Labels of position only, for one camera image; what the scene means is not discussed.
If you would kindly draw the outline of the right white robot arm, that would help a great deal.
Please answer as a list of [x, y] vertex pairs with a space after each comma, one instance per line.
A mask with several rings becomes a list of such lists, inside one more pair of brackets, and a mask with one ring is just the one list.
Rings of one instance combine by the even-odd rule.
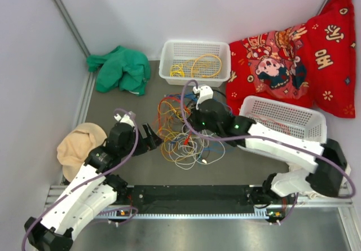
[[187, 118], [192, 130], [214, 133], [218, 140], [233, 147], [269, 155], [294, 165], [287, 173], [270, 174], [262, 184], [261, 194], [269, 203], [301, 192], [315, 192], [339, 198], [347, 177], [348, 163], [338, 141], [324, 143], [297, 138], [275, 131], [245, 116], [234, 116], [214, 99], [191, 109]]

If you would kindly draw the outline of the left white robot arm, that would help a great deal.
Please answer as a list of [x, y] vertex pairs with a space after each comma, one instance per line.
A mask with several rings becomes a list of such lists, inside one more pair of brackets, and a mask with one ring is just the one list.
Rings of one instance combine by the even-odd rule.
[[116, 123], [102, 144], [90, 151], [59, 198], [40, 217], [26, 221], [23, 244], [29, 243], [37, 250], [70, 250], [77, 236], [102, 210], [125, 202], [127, 183], [113, 171], [131, 157], [162, 144], [149, 124], [142, 127], [146, 136], [127, 117]]

